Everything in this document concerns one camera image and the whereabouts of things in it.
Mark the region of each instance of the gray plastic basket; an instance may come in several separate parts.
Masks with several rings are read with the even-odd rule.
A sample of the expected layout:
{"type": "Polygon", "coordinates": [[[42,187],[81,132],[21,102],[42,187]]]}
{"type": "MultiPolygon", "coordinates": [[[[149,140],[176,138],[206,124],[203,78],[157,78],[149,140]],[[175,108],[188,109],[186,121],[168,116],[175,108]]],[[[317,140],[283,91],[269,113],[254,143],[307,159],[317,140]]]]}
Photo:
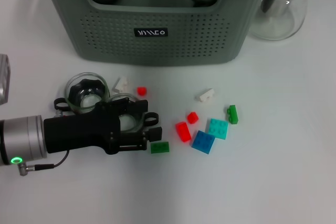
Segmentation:
{"type": "Polygon", "coordinates": [[[191,0],[52,1],[83,58],[185,66],[234,59],[261,0],[218,0],[200,8],[193,8],[191,0]],[[135,28],[167,28],[168,36],[136,37],[135,28]]]}

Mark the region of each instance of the red lego brick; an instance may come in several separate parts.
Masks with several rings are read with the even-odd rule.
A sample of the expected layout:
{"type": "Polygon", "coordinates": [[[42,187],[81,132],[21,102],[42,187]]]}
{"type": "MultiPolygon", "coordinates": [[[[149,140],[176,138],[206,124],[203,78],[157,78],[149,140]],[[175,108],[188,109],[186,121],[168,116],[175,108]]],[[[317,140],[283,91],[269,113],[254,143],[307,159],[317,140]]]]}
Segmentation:
{"type": "Polygon", "coordinates": [[[196,112],[191,112],[187,116],[187,120],[190,124],[196,123],[198,121],[198,115],[196,114],[196,112]]]}
{"type": "Polygon", "coordinates": [[[182,142],[191,140],[190,132],[186,122],[176,124],[176,131],[182,142]]]}
{"type": "Polygon", "coordinates": [[[146,87],[138,87],[136,90],[137,90],[138,94],[142,97],[147,94],[147,88],[146,87]]]}

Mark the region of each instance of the white table surface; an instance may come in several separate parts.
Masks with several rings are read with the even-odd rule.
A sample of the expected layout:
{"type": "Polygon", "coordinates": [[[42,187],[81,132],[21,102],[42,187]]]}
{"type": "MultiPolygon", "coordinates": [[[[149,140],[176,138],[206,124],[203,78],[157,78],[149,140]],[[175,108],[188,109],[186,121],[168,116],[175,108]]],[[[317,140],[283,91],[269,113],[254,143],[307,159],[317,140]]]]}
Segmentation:
{"type": "MultiPolygon", "coordinates": [[[[230,63],[137,67],[81,59],[51,0],[0,0],[0,52],[12,69],[0,119],[54,116],[53,100],[72,76],[126,75],[146,86],[169,154],[108,156],[97,147],[70,152],[58,168],[20,177],[0,167],[0,223],[335,224],[336,1],[309,0],[302,29],[278,42],[248,36],[230,63]],[[194,100],[205,88],[216,95],[194,100]],[[209,155],[182,143],[174,124],[196,111],[239,123],[209,155]]],[[[37,163],[56,163],[64,153],[37,163]]]]}

